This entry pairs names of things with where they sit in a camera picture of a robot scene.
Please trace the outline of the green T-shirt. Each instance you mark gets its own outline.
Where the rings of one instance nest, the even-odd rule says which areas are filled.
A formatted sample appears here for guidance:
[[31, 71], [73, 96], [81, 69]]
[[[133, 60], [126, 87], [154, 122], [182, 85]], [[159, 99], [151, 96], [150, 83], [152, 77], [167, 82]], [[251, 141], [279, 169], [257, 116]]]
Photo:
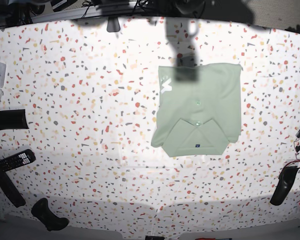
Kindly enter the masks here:
[[241, 72], [232, 63], [160, 66], [151, 146], [169, 157], [222, 155], [241, 134]]

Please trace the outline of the terrazzo patterned table cloth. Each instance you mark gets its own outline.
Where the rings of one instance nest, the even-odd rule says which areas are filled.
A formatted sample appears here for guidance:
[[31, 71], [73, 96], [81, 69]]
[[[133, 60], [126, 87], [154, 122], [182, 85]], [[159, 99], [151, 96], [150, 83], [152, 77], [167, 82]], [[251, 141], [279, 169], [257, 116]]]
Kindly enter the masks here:
[[[24, 109], [28, 129], [0, 131], [0, 159], [32, 149], [8, 172], [26, 204], [0, 190], [0, 215], [30, 218], [40, 198], [70, 225], [124, 238], [224, 231], [300, 217], [300, 170], [280, 206], [270, 203], [294, 159], [300, 127], [300, 34], [236, 22], [121, 17], [0, 30], [6, 64], [0, 108]], [[159, 66], [242, 67], [241, 134], [220, 156], [169, 157], [151, 146]]]

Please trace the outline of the black TV remote control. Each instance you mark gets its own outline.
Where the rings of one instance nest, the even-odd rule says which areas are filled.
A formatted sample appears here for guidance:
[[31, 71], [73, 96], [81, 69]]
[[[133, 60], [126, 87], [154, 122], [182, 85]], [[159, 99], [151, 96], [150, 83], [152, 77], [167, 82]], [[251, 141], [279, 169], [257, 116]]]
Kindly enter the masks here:
[[0, 160], [0, 168], [8, 172], [19, 167], [31, 164], [36, 160], [35, 154], [30, 149], [26, 149], [9, 157]]

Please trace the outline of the black cylinder tube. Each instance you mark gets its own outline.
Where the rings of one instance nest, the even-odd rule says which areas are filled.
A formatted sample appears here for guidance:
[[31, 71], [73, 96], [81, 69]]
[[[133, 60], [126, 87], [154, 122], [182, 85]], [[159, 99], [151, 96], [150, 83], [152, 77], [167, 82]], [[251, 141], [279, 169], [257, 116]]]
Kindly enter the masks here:
[[0, 131], [21, 129], [29, 129], [24, 109], [0, 111]]

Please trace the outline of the long black bar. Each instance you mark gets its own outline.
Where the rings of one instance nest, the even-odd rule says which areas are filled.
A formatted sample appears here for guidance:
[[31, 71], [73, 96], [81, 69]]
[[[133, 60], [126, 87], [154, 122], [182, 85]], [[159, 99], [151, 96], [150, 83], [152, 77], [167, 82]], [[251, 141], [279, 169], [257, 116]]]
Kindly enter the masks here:
[[9, 201], [16, 207], [22, 207], [26, 204], [25, 199], [19, 193], [8, 175], [0, 168], [0, 188], [9, 199]]

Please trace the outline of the red handled screwdriver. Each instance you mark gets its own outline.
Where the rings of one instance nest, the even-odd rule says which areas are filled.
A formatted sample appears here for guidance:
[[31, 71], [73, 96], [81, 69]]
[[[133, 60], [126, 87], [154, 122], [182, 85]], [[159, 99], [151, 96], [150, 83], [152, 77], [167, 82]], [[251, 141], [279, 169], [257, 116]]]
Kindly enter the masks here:
[[232, 240], [232, 238], [196, 238], [195, 240]]

